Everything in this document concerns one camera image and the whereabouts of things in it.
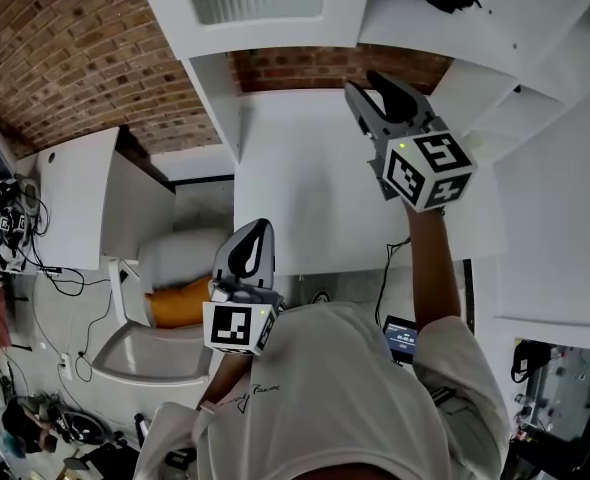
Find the power outlet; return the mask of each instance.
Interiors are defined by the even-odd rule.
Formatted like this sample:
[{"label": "power outlet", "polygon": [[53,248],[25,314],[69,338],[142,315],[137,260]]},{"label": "power outlet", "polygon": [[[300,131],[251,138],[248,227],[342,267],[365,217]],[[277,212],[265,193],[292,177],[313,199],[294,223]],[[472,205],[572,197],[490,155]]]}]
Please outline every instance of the power outlet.
[{"label": "power outlet", "polygon": [[71,356],[64,353],[62,354],[62,362],[59,367],[59,371],[62,372],[62,376],[68,380],[73,380],[73,365],[71,363]]}]

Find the gray cushion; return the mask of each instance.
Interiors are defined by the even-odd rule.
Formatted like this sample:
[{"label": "gray cushion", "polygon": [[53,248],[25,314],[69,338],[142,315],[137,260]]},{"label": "gray cushion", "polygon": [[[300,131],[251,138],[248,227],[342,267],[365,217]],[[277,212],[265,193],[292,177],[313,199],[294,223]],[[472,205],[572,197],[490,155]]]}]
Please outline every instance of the gray cushion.
[{"label": "gray cushion", "polygon": [[142,291],[185,286],[210,274],[215,254],[228,238],[222,229],[195,229],[143,245],[139,249]]}]

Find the brick wall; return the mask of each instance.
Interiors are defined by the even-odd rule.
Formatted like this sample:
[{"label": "brick wall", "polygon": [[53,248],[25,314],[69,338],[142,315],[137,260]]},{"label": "brick wall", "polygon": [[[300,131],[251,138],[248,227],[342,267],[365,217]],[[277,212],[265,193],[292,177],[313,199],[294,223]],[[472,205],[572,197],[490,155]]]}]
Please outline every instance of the brick wall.
[{"label": "brick wall", "polygon": [[341,88],[346,80],[369,87],[366,71],[376,69],[431,94],[453,62],[442,55],[370,44],[263,48],[232,52],[229,57],[243,92]]},{"label": "brick wall", "polygon": [[0,119],[19,157],[123,124],[148,153],[219,142],[146,0],[0,0]]}]

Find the white desk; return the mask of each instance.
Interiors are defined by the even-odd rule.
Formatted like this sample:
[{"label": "white desk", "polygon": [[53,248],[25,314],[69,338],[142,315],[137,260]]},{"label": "white desk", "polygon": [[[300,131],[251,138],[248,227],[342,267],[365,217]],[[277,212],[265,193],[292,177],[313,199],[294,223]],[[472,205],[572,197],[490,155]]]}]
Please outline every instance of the white desk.
[{"label": "white desk", "polygon": [[[243,123],[235,229],[271,221],[275,273],[383,268],[386,244],[408,236],[407,218],[399,199],[384,201],[366,163],[375,151],[343,92],[258,93],[246,98]],[[479,169],[466,197],[448,207],[446,223],[454,259],[506,249],[492,168]],[[392,264],[409,265],[410,248]]]},{"label": "white desk", "polygon": [[18,173],[40,185],[50,215],[36,240],[46,266],[97,270],[102,255],[135,260],[142,242],[172,230],[175,195],[115,152],[118,132],[92,133],[18,162]]}]

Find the white cube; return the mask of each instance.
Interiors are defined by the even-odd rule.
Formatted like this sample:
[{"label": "white cube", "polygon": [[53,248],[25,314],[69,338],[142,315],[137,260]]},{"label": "white cube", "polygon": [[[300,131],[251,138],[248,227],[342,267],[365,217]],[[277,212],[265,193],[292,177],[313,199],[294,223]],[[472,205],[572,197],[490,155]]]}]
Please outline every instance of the white cube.
[{"label": "white cube", "polygon": [[261,355],[277,312],[270,304],[204,302],[204,345],[227,354]]},{"label": "white cube", "polygon": [[461,199],[476,170],[473,155],[441,131],[390,140],[383,178],[423,212]]}]

